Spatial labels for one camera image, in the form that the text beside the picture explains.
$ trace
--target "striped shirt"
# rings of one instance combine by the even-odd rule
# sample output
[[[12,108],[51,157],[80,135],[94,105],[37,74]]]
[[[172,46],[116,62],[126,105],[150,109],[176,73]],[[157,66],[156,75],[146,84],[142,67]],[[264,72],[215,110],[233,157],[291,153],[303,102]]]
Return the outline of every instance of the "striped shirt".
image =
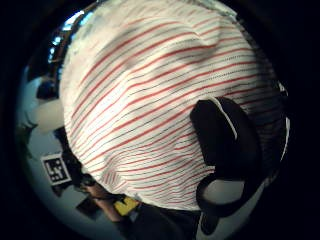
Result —
[[[232,17],[193,1],[103,3],[75,35],[60,84],[68,141],[88,172],[112,193],[180,210],[199,209],[197,185],[214,172],[190,112],[220,96],[274,157],[285,126],[271,65]]]

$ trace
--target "yellow object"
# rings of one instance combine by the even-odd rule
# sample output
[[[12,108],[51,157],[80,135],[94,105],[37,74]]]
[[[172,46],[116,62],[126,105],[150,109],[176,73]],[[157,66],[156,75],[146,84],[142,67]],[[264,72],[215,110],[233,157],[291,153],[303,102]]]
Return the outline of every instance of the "yellow object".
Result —
[[[114,203],[114,207],[116,208],[116,210],[119,212],[121,216],[128,215],[132,210],[134,210],[139,205],[138,201],[130,197],[125,197],[123,201],[124,203],[121,201],[116,201]]]

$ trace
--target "white shirt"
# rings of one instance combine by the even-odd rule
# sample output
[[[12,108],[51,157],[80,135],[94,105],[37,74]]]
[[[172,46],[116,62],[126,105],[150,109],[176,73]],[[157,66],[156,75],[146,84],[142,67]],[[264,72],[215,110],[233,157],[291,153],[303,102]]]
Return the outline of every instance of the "white shirt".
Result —
[[[234,18],[201,2],[107,1],[68,50],[68,141],[112,193],[199,209],[197,185],[214,172],[189,118],[200,99],[233,99],[254,122],[263,157],[274,157],[285,117],[271,65]]]

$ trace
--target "hand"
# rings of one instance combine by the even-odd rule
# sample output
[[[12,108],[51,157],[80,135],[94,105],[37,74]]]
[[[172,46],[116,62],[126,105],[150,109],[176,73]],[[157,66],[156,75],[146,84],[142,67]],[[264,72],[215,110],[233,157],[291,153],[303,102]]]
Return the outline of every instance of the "hand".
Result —
[[[95,183],[93,186],[86,186],[87,191],[90,193],[91,196],[97,198],[105,198],[111,199],[112,194],[109,193],[106,189],[104,189],[98,183]],[[116,211],[113,206],[112,200],[97,200],[94,199],[94,202],[99,206],[104,213],[108,216],[108,218],[113,222],[122,221],[123,217]]]

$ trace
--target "dark background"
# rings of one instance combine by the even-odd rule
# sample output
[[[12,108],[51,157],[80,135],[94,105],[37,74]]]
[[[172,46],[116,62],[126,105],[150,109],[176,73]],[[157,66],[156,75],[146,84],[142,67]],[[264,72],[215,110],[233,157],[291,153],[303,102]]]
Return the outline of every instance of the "dark background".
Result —
[[[49,214],[26,182],[17,160],[14,113],[21,71],[33,51],[75,9],[91,2],[16,0],[1,4],[0,238],[82,239]],[[292,124],[280,176],[235,239],[320,239],[317,8],[311,1],[224,2],[239,8],[243,16],[248,14],[258,42],[268,50],[289,91]]]

